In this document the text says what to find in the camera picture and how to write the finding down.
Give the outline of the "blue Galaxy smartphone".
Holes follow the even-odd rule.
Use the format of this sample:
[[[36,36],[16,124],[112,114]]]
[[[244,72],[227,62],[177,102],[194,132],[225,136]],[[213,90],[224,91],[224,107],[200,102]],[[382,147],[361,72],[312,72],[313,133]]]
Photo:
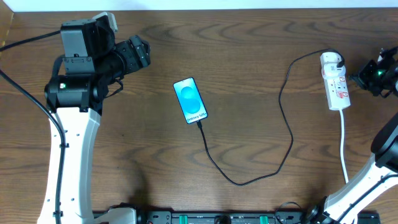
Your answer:
[[[208,112],[193,77],[175,82],[173,88],[187,124],[196,123],[208,117]]]

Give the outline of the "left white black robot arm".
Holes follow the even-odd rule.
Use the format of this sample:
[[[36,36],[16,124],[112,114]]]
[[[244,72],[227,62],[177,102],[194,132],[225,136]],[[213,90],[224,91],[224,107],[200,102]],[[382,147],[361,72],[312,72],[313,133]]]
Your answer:
[[[39,223],[137,223],[138,213],[117,205],[102,215],[91,206],[93,148],[109,86],[150,65],[148,42],[134,35],[116,42],[114,15],[64,22],[64,54],[45,86],[50,113],[49,174]]]

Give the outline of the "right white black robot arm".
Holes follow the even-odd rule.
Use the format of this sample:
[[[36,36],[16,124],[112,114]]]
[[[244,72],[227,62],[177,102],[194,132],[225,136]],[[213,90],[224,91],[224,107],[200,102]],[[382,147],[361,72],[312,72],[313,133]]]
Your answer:
[[[397,48],[382,50],[350,75],[361,89],[387,98],[397,94]],[[327,50],[320,56],[328,107],[341,113],[350,106],[344,58]],[[364,167],[345,185],[325,197],[303,219],[304,223],[356,223],[358,214],[389,188],[397,185],[397,116],[378,132],[371,144],[371,156]]]

